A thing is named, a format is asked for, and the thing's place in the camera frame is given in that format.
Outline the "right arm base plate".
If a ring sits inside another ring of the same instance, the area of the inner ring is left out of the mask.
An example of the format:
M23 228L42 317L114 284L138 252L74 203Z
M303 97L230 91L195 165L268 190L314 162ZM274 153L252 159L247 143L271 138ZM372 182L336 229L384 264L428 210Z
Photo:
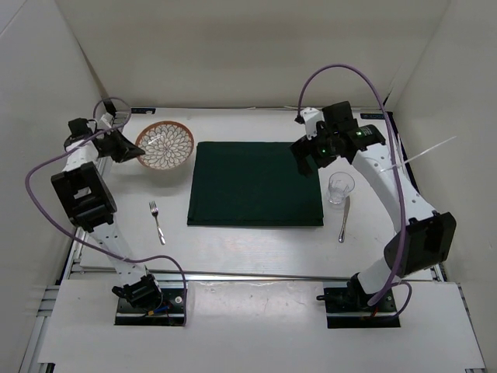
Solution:
M375 306L359 306L346 299L345 286L324 288L316 300L325 305L329 329L400 328L393 291L389 290Z

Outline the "orange patterned plate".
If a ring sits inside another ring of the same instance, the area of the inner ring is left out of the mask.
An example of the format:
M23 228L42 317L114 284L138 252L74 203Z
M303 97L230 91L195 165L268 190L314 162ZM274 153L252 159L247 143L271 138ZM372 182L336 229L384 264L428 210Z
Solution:
M135 145L144 151L138 157L142 166L153 170L171 170L185 163L192 155L193 133L184 124L164 120L147 126Z

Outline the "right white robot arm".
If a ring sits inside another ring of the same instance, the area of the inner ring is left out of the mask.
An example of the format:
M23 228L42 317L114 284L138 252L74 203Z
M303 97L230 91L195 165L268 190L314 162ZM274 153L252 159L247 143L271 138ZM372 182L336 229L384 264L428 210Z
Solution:
M394 226L383 256L350 278L346 300L352 307L369 309L404 277L447 259L455 217L439 213L420 195L394 165L394 146L373 124L360 126L348 102L305 108L296 121L306 130L290 147L298 172L310 176L314 168L346 159L369 183Z

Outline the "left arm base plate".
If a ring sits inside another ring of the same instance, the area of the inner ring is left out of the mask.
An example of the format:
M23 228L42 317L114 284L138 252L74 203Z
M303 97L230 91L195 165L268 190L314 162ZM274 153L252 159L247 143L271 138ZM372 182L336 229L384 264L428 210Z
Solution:
M185 326L186 295L184 284L158 283L157 291L139 290L144 297L131 304L122 287L114 286L118 297L114 324L116 326Z

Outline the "dark green cloth napkin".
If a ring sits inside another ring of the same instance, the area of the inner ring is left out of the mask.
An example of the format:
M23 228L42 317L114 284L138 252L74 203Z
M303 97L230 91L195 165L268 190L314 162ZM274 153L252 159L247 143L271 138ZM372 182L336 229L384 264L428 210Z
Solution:
M189 226L320 227L323 219L318 171L301 175L289 143L197 145Z

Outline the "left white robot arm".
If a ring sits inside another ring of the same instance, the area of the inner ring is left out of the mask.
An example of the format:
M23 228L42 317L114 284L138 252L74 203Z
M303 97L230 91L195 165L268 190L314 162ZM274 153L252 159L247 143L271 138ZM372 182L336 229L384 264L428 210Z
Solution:
M105 252L120 279L113 293L135 309L160 307L163 293L143 263L133 262L132 250L117 224L116 202L97 167L101 158L126 162L144 154L115 127L115 117L104 113L98 120L77 118L68 123L71 135L64 142L70 153L63 170L50 181L73 226L81 228Z

